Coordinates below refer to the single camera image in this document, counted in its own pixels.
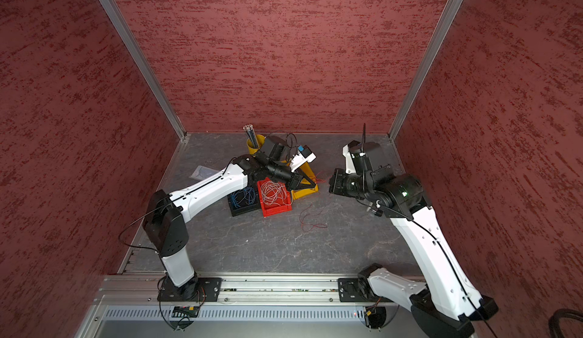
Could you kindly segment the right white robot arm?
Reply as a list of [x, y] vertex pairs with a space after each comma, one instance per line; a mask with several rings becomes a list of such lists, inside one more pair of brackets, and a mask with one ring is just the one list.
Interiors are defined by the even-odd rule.
[[388, 218], [425, 279], [416, 283], [373, 264], [359, 273], [358, 292], [369, 301], [388, 299], [408, 310], [429, 337], [471, 337], [474, 322], [487, 322], [499, 308], [464, 273], [419, 180], [396, 176], [376, 142], [349, 142], [343, 157], [346, 166], [335, 169], [330, 193], [353, 198], [373, 215]]

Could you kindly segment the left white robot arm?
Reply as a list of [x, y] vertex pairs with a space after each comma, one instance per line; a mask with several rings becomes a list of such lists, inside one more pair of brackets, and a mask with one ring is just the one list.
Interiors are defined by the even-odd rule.
[[141, 223], [153, 248], [165, 268], [165, 277], [189, 299], [198, 285], [197, 274], [187, 251], [189, 223], [207, 207], [233, 192], [238, 192], [266, 178], [282, 183], [286, 191], [313, 189], [316, 186], [301, 166], [316, 159], [316, 154], [304, 145], [291, 151], [287, 141], [268, 136], [253, 154], [232, 158], [227, 166], [205, 180], [171, 193], [159, 190], [149, 201], [147, 212], [132, 224]]

